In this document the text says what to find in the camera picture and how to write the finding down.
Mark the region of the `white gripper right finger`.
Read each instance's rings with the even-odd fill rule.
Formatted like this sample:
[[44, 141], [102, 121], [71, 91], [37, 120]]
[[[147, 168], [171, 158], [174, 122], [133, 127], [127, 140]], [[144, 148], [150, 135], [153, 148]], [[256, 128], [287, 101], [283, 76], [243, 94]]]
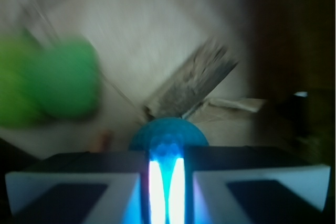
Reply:
[[276, 147], [185, 149], [186, 223], [329, 223], [330, 166]]

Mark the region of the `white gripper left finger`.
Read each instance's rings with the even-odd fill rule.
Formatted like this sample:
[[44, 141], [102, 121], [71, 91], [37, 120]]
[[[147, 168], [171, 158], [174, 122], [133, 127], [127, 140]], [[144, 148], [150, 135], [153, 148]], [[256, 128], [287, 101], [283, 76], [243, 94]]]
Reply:
[[144, 223], [144, 152], [64, 153], [5, 175], [14, 223]]

